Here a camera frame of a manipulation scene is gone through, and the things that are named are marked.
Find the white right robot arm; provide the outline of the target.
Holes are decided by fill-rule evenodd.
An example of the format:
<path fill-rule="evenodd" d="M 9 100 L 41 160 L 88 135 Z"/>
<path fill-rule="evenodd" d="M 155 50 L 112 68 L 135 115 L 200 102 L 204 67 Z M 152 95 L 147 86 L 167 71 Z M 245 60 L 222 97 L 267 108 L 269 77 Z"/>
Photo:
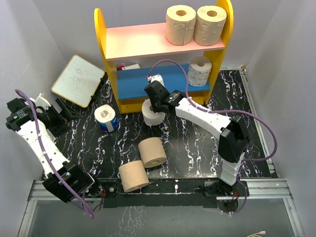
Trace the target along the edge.
<path fill-rule="evenodd" d="M 218 139 L 218 154 L 222 158 L 222 172 L 218 184 L 211 188 L 226 196 L 233 195 L 237 189 L 240 167 L 248 147 L 250 136 L 240 116 L 234 118 L 220 115 L 200 107 L 185 93 L 178 90 L 169 93 L 158 81 L 149 83 L 144 91 L 149 96 L 154 112 L 172 113 L 186 119 Z"/>

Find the white patterned paper roll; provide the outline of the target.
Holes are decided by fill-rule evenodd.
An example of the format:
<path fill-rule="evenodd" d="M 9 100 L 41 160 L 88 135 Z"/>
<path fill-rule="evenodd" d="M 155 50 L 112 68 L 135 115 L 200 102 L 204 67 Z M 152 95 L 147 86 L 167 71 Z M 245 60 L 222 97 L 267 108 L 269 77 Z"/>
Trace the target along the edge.
<path fill-rule="evenodd" d="M 188 80 L 191 86 L 200 87 L 206 85 L 212 69 L 211 61 L 205 56 L 195 57 L 190 61 Z"/>

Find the brown paper roll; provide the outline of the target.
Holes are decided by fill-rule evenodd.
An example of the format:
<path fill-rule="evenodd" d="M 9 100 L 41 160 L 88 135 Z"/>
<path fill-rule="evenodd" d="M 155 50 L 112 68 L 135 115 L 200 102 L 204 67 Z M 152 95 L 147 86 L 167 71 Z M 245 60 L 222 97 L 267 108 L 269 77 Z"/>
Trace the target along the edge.
<path fill-rule="evenodd" d="M 187 5 L 174 5 L 166 11 L 166 39 L 172 45 L 186 45 L 193 40 L 196 11 Z"/>
<path fill-rule="evenodd" d="M 152 168 L 167 161 L 165 149 L 158 137 L 151 137 L 138 144 L 141 161 L 145 168 Z"/>
<path fill-rule="evenodd" d="M 227 19 L 225 9 L 206 5 L 197 10 L 194 41 L 202 46 L 211 46 L 220 40 Z"/>

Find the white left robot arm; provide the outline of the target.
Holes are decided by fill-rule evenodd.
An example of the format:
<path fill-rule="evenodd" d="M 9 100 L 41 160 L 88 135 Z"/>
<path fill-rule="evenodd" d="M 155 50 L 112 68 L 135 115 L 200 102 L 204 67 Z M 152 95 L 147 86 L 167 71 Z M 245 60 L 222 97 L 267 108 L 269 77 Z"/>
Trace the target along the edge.
<path fill-rule="evenodd" d="M 76 195 L 88 193 L 91 197 L 101 194 L 102 185 L 76 163 L 67 160 L 53 142 L 70 130 L 69 122 L 82 118 L 60 98 L 56 103 L 60 112 L 38 96 L 30 106 L 23 98 L 15 98 L 7 103 L 11 112 L 6 119 L 6 127 L 22 137 L 40 161 L 46 180 L 44 187 L 65 203 Z"/>

